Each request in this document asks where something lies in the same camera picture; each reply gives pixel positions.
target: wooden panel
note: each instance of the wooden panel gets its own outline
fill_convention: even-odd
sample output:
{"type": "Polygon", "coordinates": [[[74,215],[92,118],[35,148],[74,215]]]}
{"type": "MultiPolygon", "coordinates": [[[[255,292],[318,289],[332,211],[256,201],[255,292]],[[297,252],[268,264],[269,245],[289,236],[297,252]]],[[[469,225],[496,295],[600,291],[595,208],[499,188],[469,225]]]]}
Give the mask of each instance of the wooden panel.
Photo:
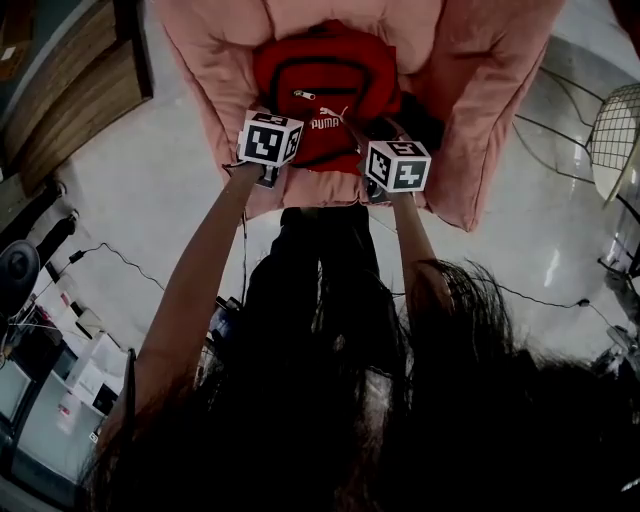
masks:
{"type": "Polygon", "coordinates": [[[99,55],[117,41],[111,0],[99,0],[69,29],[24,91],[4,133],[11,163],[49,108],[99,55]]]}
{"type": "Polygon", "coordinates": [[[25,192],[32,194],[73,152],[146,99],[131,41],[94,61],[51,106],[16,157],[25,192]]]}

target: red backpack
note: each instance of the red backpack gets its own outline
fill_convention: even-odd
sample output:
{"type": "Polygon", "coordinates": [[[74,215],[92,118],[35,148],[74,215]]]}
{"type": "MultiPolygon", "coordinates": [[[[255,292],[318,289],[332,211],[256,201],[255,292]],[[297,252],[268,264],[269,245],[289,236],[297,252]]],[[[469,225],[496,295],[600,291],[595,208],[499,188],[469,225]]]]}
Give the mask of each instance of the red backpack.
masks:
{"type": "Polygon", "coordinates": [[[258,48],[253,70],[264,105],[305,122],[296,167],[360,174],[355,139],[324,109],[361,128],[400,110],[395,48],[337,20],[258,48]]]}

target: floor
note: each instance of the floor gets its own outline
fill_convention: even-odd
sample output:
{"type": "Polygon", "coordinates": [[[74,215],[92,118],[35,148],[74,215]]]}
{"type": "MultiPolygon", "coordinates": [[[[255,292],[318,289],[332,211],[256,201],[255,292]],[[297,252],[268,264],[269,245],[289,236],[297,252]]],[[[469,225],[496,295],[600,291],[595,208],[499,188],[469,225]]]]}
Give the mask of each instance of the floor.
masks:
{"type": "MultiPolygon", "coordinates": [[[[61,170],[69,194],[38,224],[34,239],[71,207],[80,227],[54,257],[62,268],[70,254],[108,242],[145,273],[165,284],[182,250],[221,190],[222,181],[205,141],[195,102],[179,75],[152,11],[145,27],[155,81],[155,98],[119,120],[78,151],[61,170]]],[[[607,95],[633,81],[586,50],[551,42],[545,66],[607,95]]],[[[573,91],[583,116],[598,109],[588,95],[573,91]]],[[[564,92],[539,73],[522,108],[573,137],[586,140],[564,92]]],[[[561,170],[590,177],[588,162],[575,146],[524,121],[523,139],[541,158],[561,170]]],[[[370,209],[371,232],[382,278],[402,289],[399,248],[390,209],[370,209]]],[[[278,232],[279,212],[248,224],[249,271],[268,251],[278,232]]],[[[622,216],[618,204],[602,210],[595,188],[553,174],[537,163],[512,132],[487,203],[484,220],[471,234],[428,213],[423,222],[440,258],[473,260],[505,286],[541,301],[574,304],[589,298],[613,324],[627,326],[597,264],[611,247],[622,216]]],[[[240,295],[243,243],[236,236],[220,295],[240,295]]],[[[72,294],[93,309],[113,337],[139,347],[162,296],[159,287],[125,266],[106,249],[67,270],[72,294]]],[[[560,309],[508,294],[519,333],[540,353],[591,359],[611,345],[606,324],[592,309],[560,309]]]]}

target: pink cushion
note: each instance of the pink cushion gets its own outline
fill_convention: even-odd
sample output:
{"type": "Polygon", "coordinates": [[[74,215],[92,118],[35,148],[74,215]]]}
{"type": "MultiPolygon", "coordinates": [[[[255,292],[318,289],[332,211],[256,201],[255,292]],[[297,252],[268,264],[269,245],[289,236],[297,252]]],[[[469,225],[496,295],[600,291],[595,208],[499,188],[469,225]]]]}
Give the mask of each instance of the pink cushion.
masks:
{"type": "MultiPolygon", "coordinates": [[[[244,114],[257,99],[252,49],[327,19],[397,49],[404,89],[447,123],[427,188],[417,194],[445,221],[474,229],[512,115],[542,57],[564,0],[156,0],[178,65],[202,111],[218,163],[235,158],[244,114]]],[[[362,179],[285,169],[256,187],[254,217],[287,206],[367,203],[362,179]]]]}

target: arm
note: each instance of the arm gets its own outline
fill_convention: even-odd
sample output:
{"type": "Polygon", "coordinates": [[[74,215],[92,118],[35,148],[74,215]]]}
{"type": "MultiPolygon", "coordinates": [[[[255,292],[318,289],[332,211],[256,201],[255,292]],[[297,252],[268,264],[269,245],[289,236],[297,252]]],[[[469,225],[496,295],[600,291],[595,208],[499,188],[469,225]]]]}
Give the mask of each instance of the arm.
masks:
{"type": "MultiPolygon", "coordinates": [[[[416,297],[415,289],[418,274],[427,278],[433,291],[441,301],[446,301],[449,296],[448,287],[440,272],[430,266],[419,265],[422,261],[437,260],[427,233],[424,230],[418,207],[410,193],[389,194],[393,212],[396,218],[396,229],[400,243],[400,256],[402,258],[402,274],[404,277],[404,290],[408,297],[416,297]]],[[[409,314],[413,312],[411,301],[407,301],[409,314]]]]}
{"type": "MultiPolygon", "coordinates": [[[[261,174],[255,164],[238,169],[182,253],[136,361],[136,410],[176,379],[195,375],[231,244],[261,174]]],[[[119,399],[105,434],[120,425],[122,409],[119,399]]]]}

